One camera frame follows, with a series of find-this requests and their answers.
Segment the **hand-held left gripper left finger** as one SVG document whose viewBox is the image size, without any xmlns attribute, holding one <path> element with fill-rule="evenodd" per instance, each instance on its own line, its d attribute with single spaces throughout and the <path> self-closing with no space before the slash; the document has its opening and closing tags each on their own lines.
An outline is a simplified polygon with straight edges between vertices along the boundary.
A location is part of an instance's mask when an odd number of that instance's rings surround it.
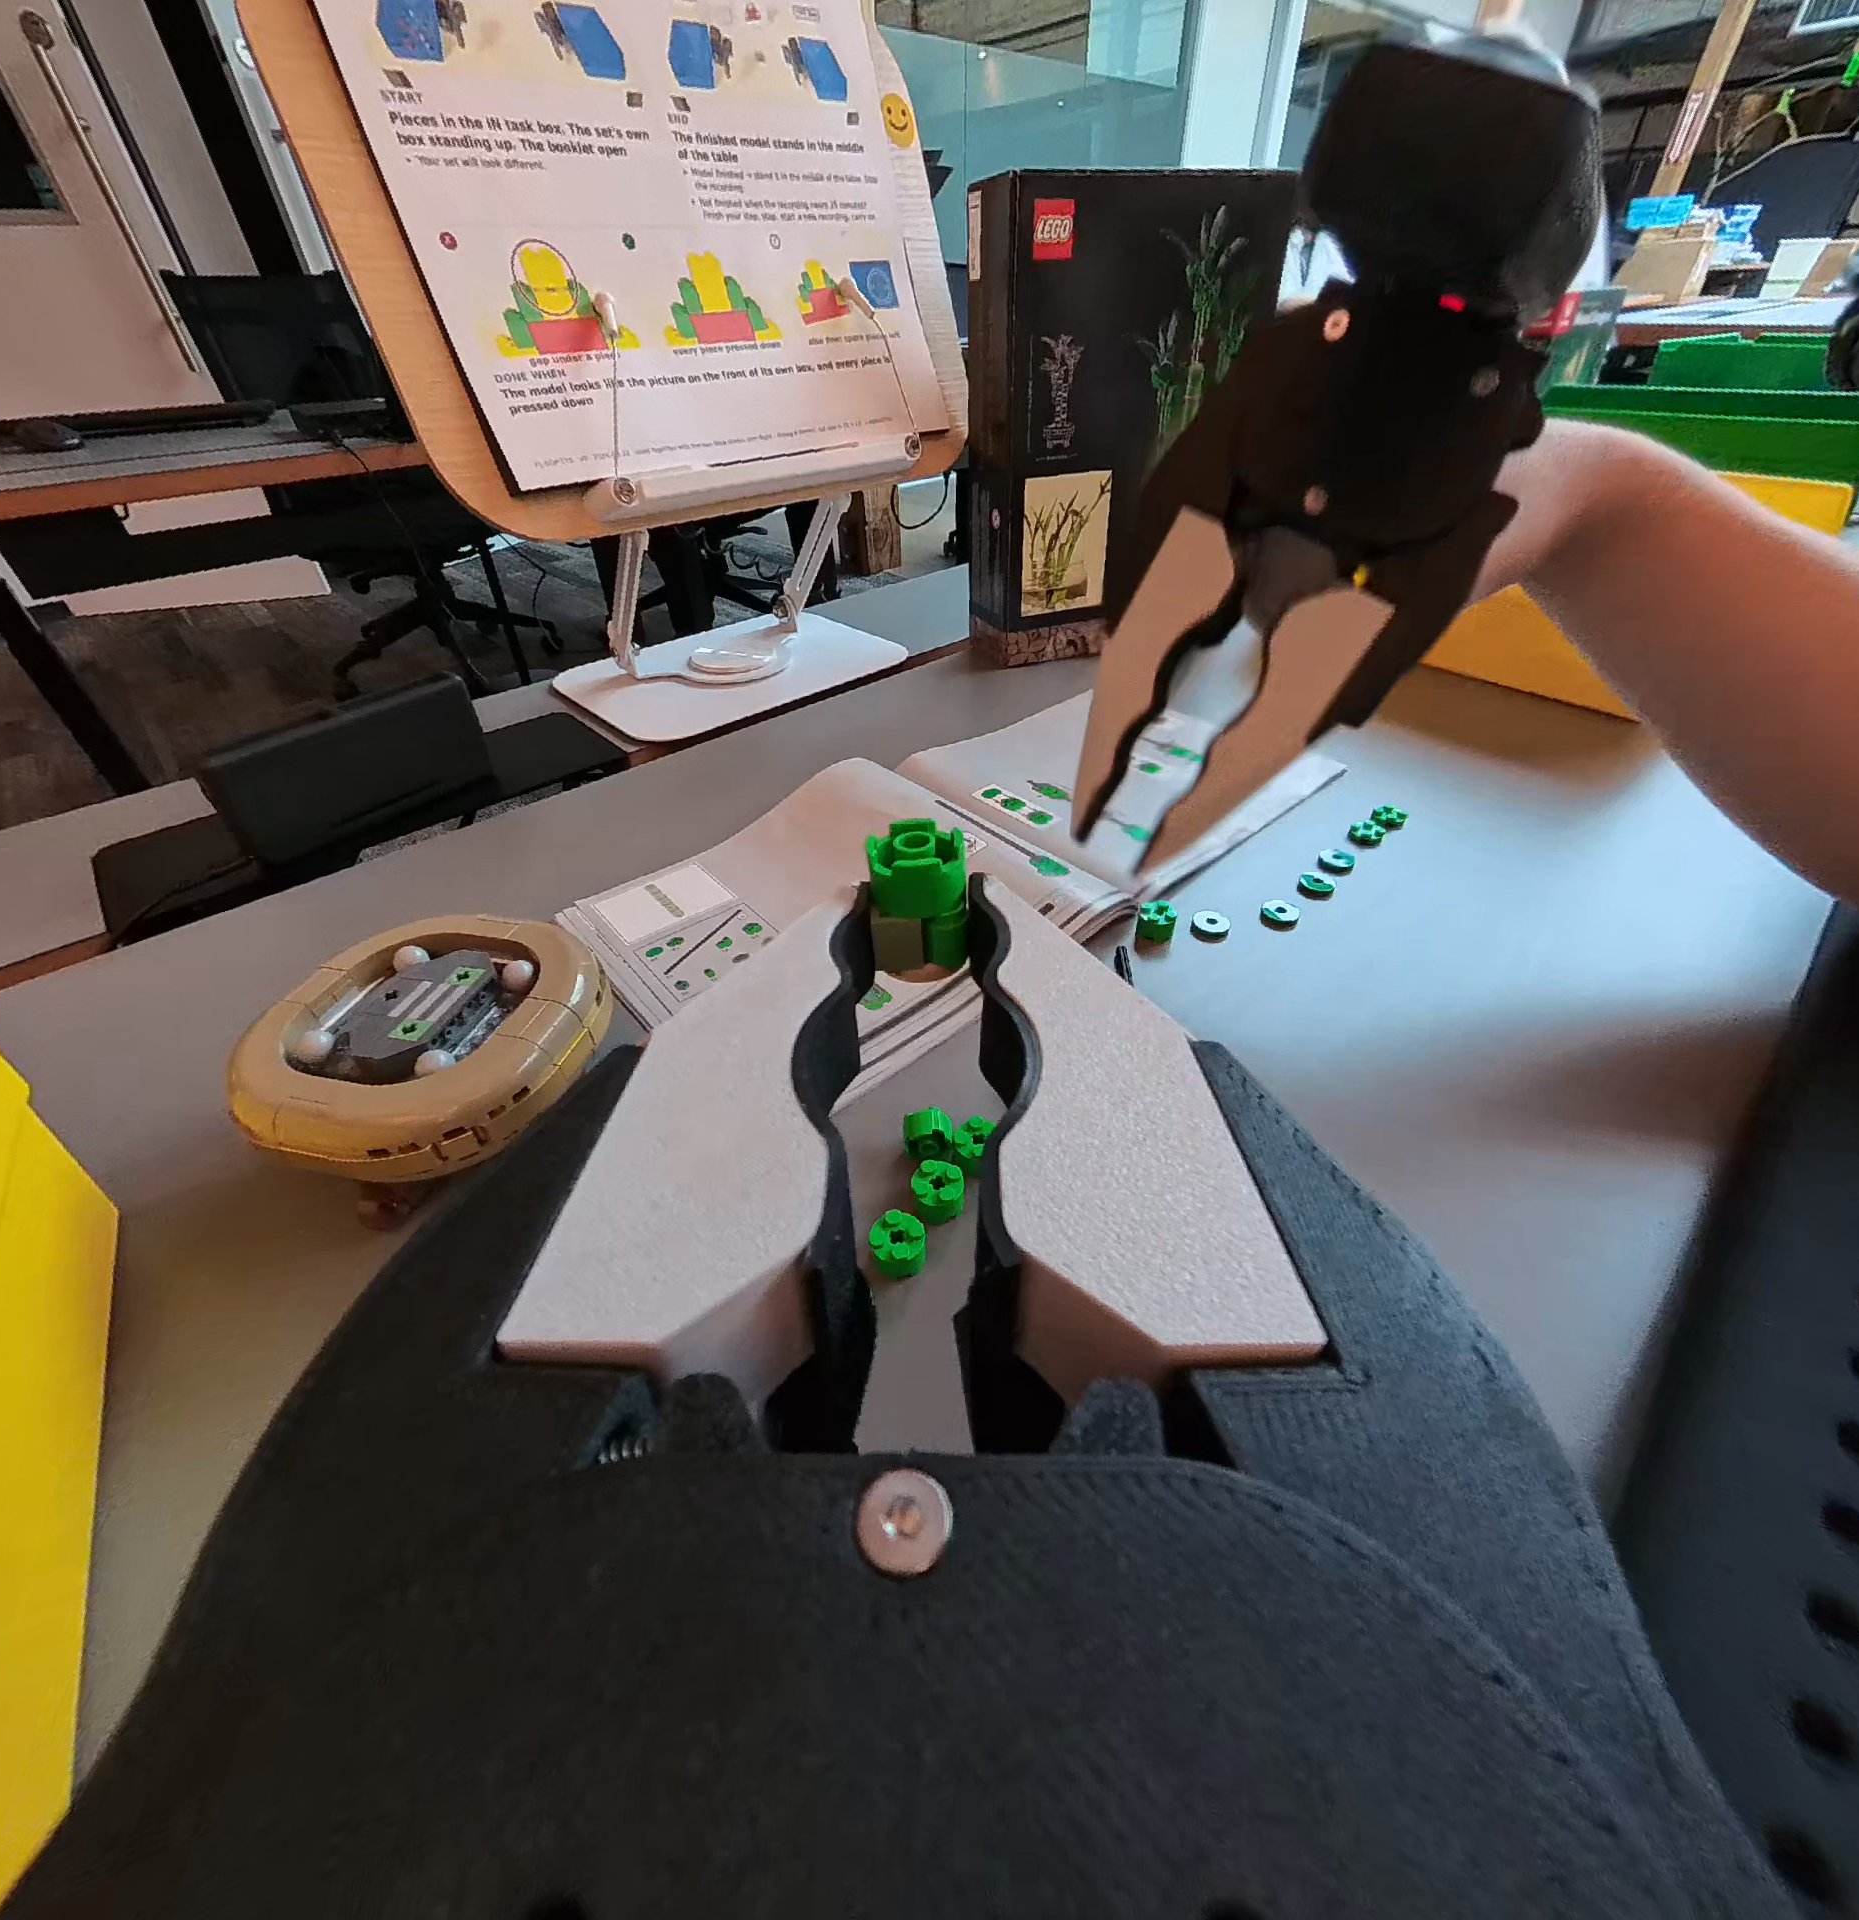
<svg viewBox="0 0 1859 1920">
<path fill-rule="evenodd" d="M 797 1450 L 852 1450 L 873 1345 L 845 1144 L 873 987 L 844 887 L 665 1022 L 499 1327 L 514 1359 L 724 1376 Z"/>
</svg>

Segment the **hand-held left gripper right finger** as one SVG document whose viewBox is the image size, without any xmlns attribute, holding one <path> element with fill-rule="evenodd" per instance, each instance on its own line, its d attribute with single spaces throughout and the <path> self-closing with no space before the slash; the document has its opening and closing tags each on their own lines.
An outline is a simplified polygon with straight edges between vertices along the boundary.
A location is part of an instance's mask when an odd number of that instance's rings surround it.
<svg viewBox="0 0 1859 1920">
<path fill-rule="evenodd" d="M 1236 1135 L 1222 1052 L 1025 905 L 969 885 L 978 1065 L 1004 1113 L 956 1315 L 971 1440 L 1036 1454 L 1102 1381 L 1311 1366 L 1330 1345 Z"/>
</svg>

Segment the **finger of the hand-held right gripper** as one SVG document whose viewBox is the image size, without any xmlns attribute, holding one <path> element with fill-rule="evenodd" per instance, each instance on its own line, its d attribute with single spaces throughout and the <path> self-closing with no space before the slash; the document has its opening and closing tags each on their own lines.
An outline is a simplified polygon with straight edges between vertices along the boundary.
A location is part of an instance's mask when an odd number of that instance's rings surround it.
<svg viewBox="0 0 1859 1920">
<path fill-rule="evenodd" d="M 1202 866 L 1338 774 L 1311 736 L 1390 616 L 1364 589 L 1327 589 L 1267 633 L 1241 616 L 1181 662 L 1170 717 L 1188 724 L 1199 768 L 1165 805 L 1137 875 Z"/>
<path fill-rule="evenodd" d="M 1108 634 L 1091 688 L 1072 833 L 1091 839 L 1122 785 L 1136 736 L 1162 712 L 1181 658 L 1219 643 L 1237 625 L 1245 576 L 1262 562 L 1264 536 L 1230 537 L 1227 524 L 1181 508 L 1147 564 Z M 1236 695 L 1195 783 L 1159 820 L 1158 840 L 1186 844 L 1264 785 L 1264 728 L 1253 725 L 1253 691 Z"/>
</svg>

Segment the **green round brick stack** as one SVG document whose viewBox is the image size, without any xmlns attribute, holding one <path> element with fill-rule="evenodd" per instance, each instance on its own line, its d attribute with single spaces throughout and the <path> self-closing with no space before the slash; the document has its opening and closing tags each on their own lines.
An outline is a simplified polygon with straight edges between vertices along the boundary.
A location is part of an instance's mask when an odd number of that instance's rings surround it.
<svg viewBox="0 0 1859 1920">
<path fill-rule="evenodd" d="M 940 980 L 968 967 L 968 840 L 932 819 L 866 840 L 867 919 L 878 974 Z"/>
</svg>

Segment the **person's right forearm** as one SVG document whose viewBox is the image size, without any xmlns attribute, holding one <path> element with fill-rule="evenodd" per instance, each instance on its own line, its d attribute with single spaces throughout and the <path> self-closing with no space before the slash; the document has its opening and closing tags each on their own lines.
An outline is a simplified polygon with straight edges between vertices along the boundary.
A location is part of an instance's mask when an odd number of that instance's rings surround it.
<svg viewBox="0 0 1859 1920">
<path fill-rule="evenodd" d="M 1859 908 L 1859 553 L 1637 433 L 1550 421 L 1475 595 L 1518 585 L 1714 805 Z"/>
</svg>

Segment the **grey desk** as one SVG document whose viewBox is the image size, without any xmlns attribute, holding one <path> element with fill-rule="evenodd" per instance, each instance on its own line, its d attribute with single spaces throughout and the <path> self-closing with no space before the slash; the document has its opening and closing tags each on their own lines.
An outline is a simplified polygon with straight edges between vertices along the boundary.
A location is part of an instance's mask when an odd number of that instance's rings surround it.
<svg viewBox="0 0 1859 1920">
<path fill-rule="evenodd" d="M 401 1232 L 251 1148 L 247 1022 L 448 908 L 546 919 L 885 766 L 1076 696 L 1085 658 L 962 653 L 0 992 L 0 1055 L 120 1215 L 76 1764 L 148 1667 L 282 1396 Z M 1463 1288 L 1613 1498 L 1691 1232 L 1829 905 L 1633 724 L 1420 669 L 1345 774 L 1188 889 L 1236 923 L 1137 982 L 1227 1044 Z M 1377 803 L 1409 812 L 1302 925 L 1254 908 Z"/>
</svg>

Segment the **wooden office desk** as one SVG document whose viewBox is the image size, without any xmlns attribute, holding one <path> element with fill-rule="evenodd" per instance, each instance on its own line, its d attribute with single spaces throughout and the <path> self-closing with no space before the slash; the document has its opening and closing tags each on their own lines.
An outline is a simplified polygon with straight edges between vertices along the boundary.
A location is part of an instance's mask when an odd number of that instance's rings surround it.
<svg viewBox="0 0 1859 1920">
<path fill-rule="evenodd" d="M 59 453 L 0 449 L 0 521 L 428 464 L 412 437 L 318 435 L 277 411 L 261 426 L 104 437 Z M 148 791 L 131 747 L 3 573 L 0 642 L 106 788 L 118 795 Z"/>
</svg>

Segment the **cluster of green round bricks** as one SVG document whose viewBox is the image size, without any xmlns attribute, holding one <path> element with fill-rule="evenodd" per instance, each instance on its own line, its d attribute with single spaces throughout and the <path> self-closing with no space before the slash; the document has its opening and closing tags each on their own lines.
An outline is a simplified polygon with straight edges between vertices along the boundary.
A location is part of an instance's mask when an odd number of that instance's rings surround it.
<svg viewBox="0 0 1859 1920">
<path fill-rule="evenodd" d="M 877 1156 L 874 1201 L 860 1229 L 873 1279 L 909 1280 L 953 1241 L 981 1189 L 997 1129 L 999 1118 L 982 1113 L 950 1113 L 938 1103 L 898 1111 L 892 1138 Z"/>
</svg>

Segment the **black product box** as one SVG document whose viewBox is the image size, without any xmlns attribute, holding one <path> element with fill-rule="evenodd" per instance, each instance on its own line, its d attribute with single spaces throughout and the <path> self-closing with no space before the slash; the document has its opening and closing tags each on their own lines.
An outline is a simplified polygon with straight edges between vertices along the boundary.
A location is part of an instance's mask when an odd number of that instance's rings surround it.
<svg viewBox="0 0 1859 1920">
<path fill-rule="evenodd" d="M 1096 654 L 1139 488 L 1278 311 L 1299 174 L 999 173 L 968 194 L 969 611 L 994 667 Z"/>
</svg>

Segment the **stack of cardboard boxes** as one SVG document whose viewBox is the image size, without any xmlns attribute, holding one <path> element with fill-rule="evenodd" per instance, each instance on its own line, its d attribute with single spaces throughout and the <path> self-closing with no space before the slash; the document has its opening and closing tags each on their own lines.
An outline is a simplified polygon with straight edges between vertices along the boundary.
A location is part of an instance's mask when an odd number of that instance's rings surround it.
<svg viewBox="0 0 1859 1920">
<path fill-rule="evenodd" d="M 1745 294 L 1768 271 L 1757 249 L 1760 205 L 1693 208 L 1675 226 L 1631 230 L 1611 282 L 1627 302 L 1683 302 L 1707 294 Z"/>
</svg>

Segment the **green plastic bin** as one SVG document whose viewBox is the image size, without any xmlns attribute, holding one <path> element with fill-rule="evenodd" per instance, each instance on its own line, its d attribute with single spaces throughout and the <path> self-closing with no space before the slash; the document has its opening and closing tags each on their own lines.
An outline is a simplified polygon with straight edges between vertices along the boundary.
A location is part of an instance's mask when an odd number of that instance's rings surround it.
<svg viewBox="0 0 1859 1920">
<path fill-rule="evenodd" d="M 1710 391 L 1830 391 L 1821 333 L 1717 333 L 1662 343 L 1647 373 L 1654 387 Z"/>
<path fill-rule="evenodd" d="M 1631 429 L 1715 471 L 1859 488 L 1856 391 L 1556 385 L 1540 405 L 1550 417 Z"/>
</svg>

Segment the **printed instruction sheet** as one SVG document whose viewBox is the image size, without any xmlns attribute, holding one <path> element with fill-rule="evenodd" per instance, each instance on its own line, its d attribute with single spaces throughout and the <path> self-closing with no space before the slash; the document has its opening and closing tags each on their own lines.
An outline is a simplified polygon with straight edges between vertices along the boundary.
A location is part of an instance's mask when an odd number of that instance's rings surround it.
<svg viewBox="0 0 1859 1920">
<path fill-rule="evenodd" d="M 866 5 L 313 14 L 516 491 L 953 425 Z"/>
</svg>

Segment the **black office chair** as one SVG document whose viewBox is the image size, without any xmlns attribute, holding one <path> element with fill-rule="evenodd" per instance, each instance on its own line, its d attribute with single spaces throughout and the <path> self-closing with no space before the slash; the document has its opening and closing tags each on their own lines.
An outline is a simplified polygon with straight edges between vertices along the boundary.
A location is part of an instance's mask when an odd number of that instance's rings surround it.
<svg viewBox="0 0 1859 1920">
<path fill-rule="evenodd" d="M 534 593 L 539 593 L 552 576 L 524 543 L 490 529 L 422 469 L 362 469 L 362 478 L 352 480 L 350 488 L 350 503 L 366 508 L 375 501 L 391 530 L 380 541 L 352 536 L 333 564 L 341 565 L 354 590 L 367 590 L 383 576 L 407 579 L 413 590 L 407 603 L 367 620 L 357 646 L 333 667 L 333 685 L 341 701 L 362 691 L 360 667 L 383 658 L 398 639 L 413 633 L 434 642 L 475 696 L 486 696 L 496 688 L 470 656 L 462 628 L 500 637 L 510 665 L 524 688 L 534 684 L 524 630 L 534 630 L 546 656 L 564 654 L 564 642 L 556 624 L 539 612 L 538 601 L 532 599 L 530 609 L 518 611 L 503 589 L 500 548 L 534 571 Z"/>
</svg>

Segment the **instruction sheet on stand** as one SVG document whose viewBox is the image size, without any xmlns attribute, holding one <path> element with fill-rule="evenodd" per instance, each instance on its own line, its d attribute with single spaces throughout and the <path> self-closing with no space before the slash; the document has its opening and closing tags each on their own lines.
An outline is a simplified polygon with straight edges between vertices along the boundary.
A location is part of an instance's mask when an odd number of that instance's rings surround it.
<svg viewBox="0 0 1859 1920">
<path fill-rule="evenodd" d="M 904 167 L 908 256 L 953 425 L 898 444 L 516 491 L 437 320 L 313 7 L 240 5 L 240 17 L 430 466 L 496 530 L 530 541 L 615 541 L 608 658 L 563 673 L 556 696 L 621 746 L 659 750 L 904 667 L 905 646 L 852 628 L 844 614 L 805 611 L 849 496 L 946 471 L 964 449 L 964 363 L 932 192 L 901 68 L 874 19 L 877 68 L 895 82 L 904 140 L 916 148 Z"/>
</svg>

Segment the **black keyboard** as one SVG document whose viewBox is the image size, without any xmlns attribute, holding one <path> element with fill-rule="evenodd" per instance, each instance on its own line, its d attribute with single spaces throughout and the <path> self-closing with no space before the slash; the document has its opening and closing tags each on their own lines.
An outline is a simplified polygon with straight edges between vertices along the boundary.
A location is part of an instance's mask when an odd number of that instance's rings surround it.
<svg viewBox="0 0 1859 1920">
<path fill-rule="evenodd" d="M 282 407 L 274 401 L 261 398 L 90 414 L 59 411 L 50 417 L 59 426 L 77 433 L 80 440 L 92 442 L 104 437 L 147 437 L 200 429 L 261 426 L 279 408 Z"/>
</svg>

